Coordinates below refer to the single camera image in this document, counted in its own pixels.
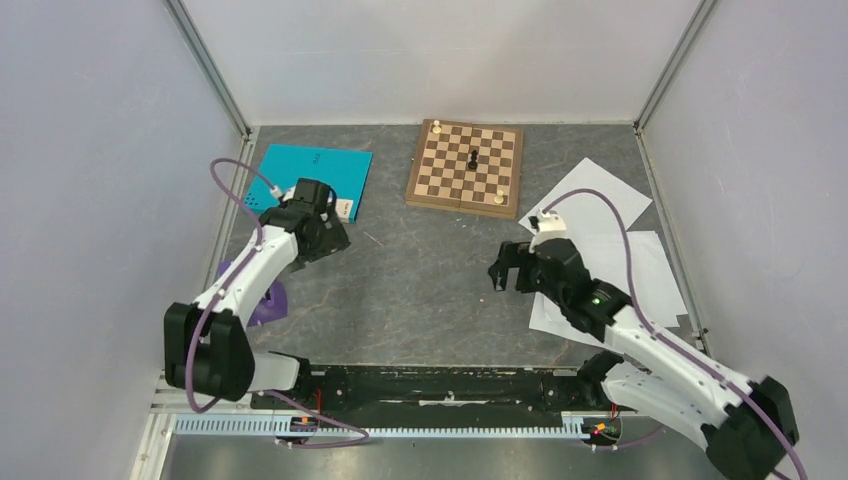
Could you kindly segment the teal black file folder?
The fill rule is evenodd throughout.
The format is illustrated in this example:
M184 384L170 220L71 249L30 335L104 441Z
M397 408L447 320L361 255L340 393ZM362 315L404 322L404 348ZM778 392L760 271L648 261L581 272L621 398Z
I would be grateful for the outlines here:
M300 178L330 185L338 198L355 202L356 221L372 158L365 151L272 144L259 172L281 189L295 187Z

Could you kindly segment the purple stand with phone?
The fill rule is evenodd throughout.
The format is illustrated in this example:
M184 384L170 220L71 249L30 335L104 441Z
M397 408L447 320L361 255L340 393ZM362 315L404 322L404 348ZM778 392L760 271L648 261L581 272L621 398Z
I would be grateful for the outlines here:
M254 265L248 265L227 288L227 295L209 313L207 324L234 325L244 330L288 315L288 297L282 283Z

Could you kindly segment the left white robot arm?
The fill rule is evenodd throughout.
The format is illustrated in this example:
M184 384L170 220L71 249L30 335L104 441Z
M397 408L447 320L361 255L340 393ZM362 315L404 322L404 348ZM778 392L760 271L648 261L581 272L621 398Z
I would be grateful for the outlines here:
M164 374L168 385L228 401L275 390L291 408L314 393L305 359L256 353L246 335L254 310L277 277L338 251L350 241L327 184L301 178L292 196L258 218L258 229L224 273L194 301L164 314Z

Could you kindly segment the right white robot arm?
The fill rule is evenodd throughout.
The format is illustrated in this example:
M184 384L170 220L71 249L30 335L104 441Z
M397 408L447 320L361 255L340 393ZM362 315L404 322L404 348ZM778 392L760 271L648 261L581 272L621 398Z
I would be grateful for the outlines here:
M772 377L749 379L659 324L643 320L618 287L592 278L568 239L504 241L488 275L495 289L516 270L516 290L550 300L566 321L603 346L578 372L591 408L634 409L700 447L727 479L765 479L796 457L800 434L788 390Z

